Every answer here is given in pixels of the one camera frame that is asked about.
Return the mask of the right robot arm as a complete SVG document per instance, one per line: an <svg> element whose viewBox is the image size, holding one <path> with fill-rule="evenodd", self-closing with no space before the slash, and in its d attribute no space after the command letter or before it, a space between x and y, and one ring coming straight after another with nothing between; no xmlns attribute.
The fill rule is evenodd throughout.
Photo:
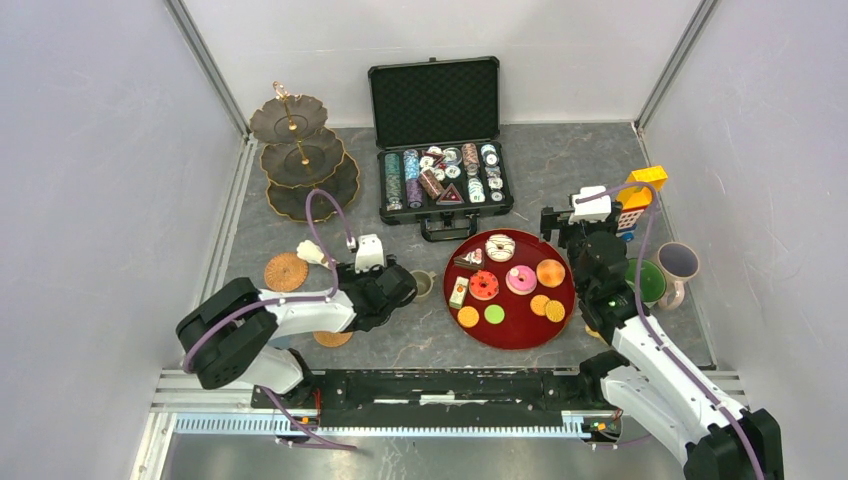
<svg viewBox="0 0 848 480"><path fill-rule="evenodd" d="M625 279L620 205L602 221L545 207L540 237L559 234L583 320L610 347L579 365L577 392L591 408L623 410L681 464L688 479L782 479L782 435L765 409L748 410L671 341Z"/></svg>

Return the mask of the red frosted donut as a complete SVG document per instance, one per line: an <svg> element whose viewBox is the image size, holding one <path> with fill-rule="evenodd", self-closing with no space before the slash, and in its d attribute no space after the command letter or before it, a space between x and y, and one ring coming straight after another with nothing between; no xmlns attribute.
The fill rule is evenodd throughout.
<svg viewBox="0 0 848 480"><path fill-rule="evenodd" d="M498 278L490 271L479 270L471 275L468 291L476 300L490 301L499 293Z"/></svg>

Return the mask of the pink frosted donut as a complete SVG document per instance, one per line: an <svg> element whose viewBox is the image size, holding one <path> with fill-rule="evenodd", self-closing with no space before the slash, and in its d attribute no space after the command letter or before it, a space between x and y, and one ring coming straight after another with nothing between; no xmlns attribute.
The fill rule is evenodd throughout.
<svg viewBox="0 0 848 480"><path fill-rule="evenodd" d="M537 287L535 270L527 265L516 265L506 273L505 284L517 295L529 295Z"/></svg>

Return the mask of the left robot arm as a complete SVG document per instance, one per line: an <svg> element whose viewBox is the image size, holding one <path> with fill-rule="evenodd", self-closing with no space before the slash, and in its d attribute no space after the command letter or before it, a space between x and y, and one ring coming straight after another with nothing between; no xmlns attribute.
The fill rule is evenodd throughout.
<svg viewBox="0 0 848 480"><path fill-rule="evenodd" d="M290 407L306 405L314 381L305 362L270 341L312 332L370 331L418 293L413 275L395 261L365 272L342 264L337 275L337 288L316 292L259 289L247 277L229 281L176 326L185 372L206 390L239 381L269 388Z"/></svg>

